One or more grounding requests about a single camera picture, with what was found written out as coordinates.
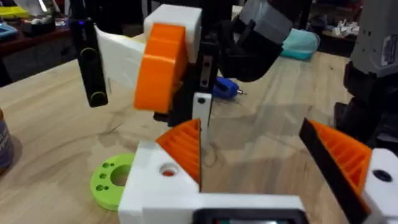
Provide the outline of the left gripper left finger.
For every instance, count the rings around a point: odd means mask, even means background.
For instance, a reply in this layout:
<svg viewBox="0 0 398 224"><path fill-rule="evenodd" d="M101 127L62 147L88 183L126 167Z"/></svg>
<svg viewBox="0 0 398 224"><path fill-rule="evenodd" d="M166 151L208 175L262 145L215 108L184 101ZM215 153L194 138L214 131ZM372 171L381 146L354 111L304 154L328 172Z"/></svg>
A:
<svg viewBox="0 0 398 224"><path fill-rule="evenodd" d="M139 143L121 201L120 223L144 223L150 195L188 194L201 190L201 121L191 119Z"/></svg>

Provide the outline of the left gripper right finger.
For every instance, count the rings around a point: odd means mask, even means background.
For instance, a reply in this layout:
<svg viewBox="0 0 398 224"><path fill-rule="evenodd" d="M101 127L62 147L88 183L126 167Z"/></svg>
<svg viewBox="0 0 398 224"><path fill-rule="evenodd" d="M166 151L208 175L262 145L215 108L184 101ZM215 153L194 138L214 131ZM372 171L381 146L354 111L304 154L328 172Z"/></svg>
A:
<svg viewBox="0 0 398 224"><path fill-rule="evenodd" d="M348 223L397 223L397 155L303 119L299 137Z"/></svg>

